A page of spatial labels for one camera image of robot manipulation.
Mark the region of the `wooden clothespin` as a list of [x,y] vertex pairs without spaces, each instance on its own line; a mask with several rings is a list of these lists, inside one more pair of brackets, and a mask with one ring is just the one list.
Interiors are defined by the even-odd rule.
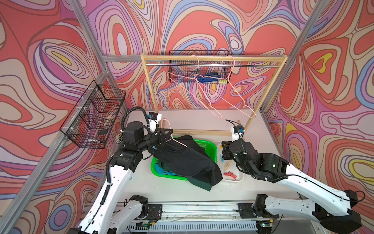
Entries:
[[231,165],[232,161],[229,161],[225,166],[224,166],[224,170],[227,170],[229,168],[229,166]]

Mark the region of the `black t-shirt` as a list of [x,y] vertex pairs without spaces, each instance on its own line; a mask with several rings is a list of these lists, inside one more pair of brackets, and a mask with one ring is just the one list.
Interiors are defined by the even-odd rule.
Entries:
[[164,147],[153,147],[153,156],[173,173],[192,177],[213,186],[223,180],[221,170],[190,135],[169,140]]

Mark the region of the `dark green t-shirt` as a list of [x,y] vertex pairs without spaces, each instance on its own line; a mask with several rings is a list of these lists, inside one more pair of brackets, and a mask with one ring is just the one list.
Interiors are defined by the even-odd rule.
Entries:
[[[171,171],[163,162],[159,161],[157,163],[160,167],[162,167],[164,170],[167,170],[167,171]],[[175,174],[175,176],[178,176],[178,177],[182,177],[182,178],[185,178],[187,179],[191,184],[193,184],[194,186],[197,186],[201,189],[204,189],[206,191],[210,191],[211,188],[212,188],[212,185],[207,183],[207,182],[203,182],[203,181],[200,181],[200,180],[197,180],[195,178],[192,178],[192,177],[184,177],[184,176],[181,176],[181,175],[177,175]]]

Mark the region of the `teal t-shirt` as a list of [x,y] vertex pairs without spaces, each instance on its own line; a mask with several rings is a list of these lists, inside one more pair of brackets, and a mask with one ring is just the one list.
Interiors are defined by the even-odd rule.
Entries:
[[175,176],[175,173],[171,171],[164,170],[162,167],[160,167],[158,164],[155,165],[155,171],[159,175],[168,175],[168,176]]

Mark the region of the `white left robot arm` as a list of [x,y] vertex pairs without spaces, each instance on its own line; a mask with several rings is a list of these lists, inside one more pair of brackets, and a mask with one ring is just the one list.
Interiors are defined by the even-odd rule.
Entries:
[[161,119],[158,111],[146,113],[139,106],[125,113],[116,139],[119,148],[105,166],[106,183],[85,218],[77,228],[69,229],[69,234],[121,234],[135,219],[147,216],[148,199],[143,196],[132,196],[118,213],[115,208],[126,184],[144,159],[143,152],[165,145],[171,137],[173,130],[159,128]]

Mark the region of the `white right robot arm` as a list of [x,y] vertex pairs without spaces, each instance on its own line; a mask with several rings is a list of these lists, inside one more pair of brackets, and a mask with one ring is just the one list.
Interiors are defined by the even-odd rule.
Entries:
[[233,160],[240,172],[285,186],[304,196],[303,199],[280,199],[257,194],[251,207],[241,210],[242,216],[301,217],[337,234],[350,234],[361,228],[361,216],[353,210],[361,202],[355,191],[341,191],[325,185],[276,154],[259,153],[250,142],[241,138],[223,141],[222,150],[223,159]]

